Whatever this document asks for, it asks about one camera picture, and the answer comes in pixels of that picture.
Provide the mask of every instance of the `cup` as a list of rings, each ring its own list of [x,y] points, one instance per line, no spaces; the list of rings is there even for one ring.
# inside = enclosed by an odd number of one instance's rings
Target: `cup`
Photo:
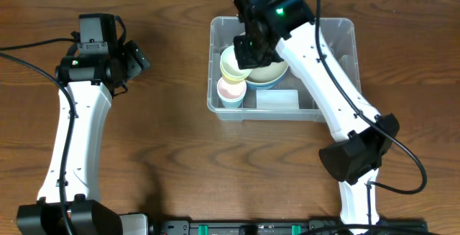
[[[246,95],[246,81],[237,84],[228,83],[224,78],[217,82],[217,94],[226,108],[235,109],[241,106]]]
[[[249,76],[252,69],[240,70],[236,61],[235,47],[232,45],[224,50],[220,62],[222,77],[227,83],[237,84]]]

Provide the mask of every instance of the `plastic bin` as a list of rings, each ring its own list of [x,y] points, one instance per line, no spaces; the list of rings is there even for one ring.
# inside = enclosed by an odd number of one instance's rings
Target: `plastic bin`
[[[357,48],[354,37],[353,22],[345,18],[321,19],[321,31],[332,53],[338,60],[345,73],[361,93],[359,81]],[[221,77],[219,63],[221,53],[233,44],[234,36],[244,32],[244,24],[236,17],[216,17],[211,22],[211,45],[209,47],[208,69],[208,107],[222,121],[242,120],[296,120],[324,122],[324,117],[318,109],[307,88],[290,70],[284,79],[272,90],[295,89],[298,91],[299,109],[258,109],[256,91],[247,91],[243,103],[237,109],[226,109],[217,94],[217,81]]]

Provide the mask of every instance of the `gray plastic container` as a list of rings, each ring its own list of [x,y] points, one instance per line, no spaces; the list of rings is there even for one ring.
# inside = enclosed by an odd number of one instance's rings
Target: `gray plastic container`
[[[321,31],[332,53],[345,73],[361,93],[359,81],[357,48],[353,22],[345,18],[321,19]],[[233,38],[244,32],[244,24],[237,17],[216,17],[211,22],[211,45],[209,47],[208,107],[222,121],[243,120],[296,120],[324,122],[307,88],[290,70],[284,79],[272,90],[295,89],[298,91],[299,109],[257,109],[256,91],[248,89],[243,103],[237,109],[226,109],[217,94],[217,81],[222,76],[220,70],[221,53],[233,45]]]

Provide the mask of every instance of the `green led indicator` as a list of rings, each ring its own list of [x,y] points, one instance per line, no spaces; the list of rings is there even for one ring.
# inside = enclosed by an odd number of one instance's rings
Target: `green led indicator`
[[[284,10],[284,9],[282,9],[282,8],[280,8],[280,9],[276,9],[276,13],[277,13],[278,15],[281,15],[281,16],[282,16],[282,15],[284,15],[284,13],[285,13],[285,10]]]

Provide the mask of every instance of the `brown wooden surface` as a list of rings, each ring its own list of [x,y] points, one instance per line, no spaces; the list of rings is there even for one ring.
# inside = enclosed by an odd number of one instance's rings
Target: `brown wooden surface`
[[[236,14],[229,0],[0,0],[0,47],[68,37],[78,15],[91,12],[120,15],[152,62],[107,118],[104,205],[195,220],[339,215],[339,187],[318,157],[332,143],[325,125],[223,123],[207,109],[209,26]],[[377,189],[379,213],[458,234],[460,0],[323,0],[323,16],[353,21],[363,93],[398,117],[399,139],[428,172],[418,195]],[[9,54],[53,73],[68,45]],[[0,234],[18,233],[18,206],[34,203],[57,125],[56,87],[0,60]],[[420,174],[391,149],[379,181],[409,189]]]

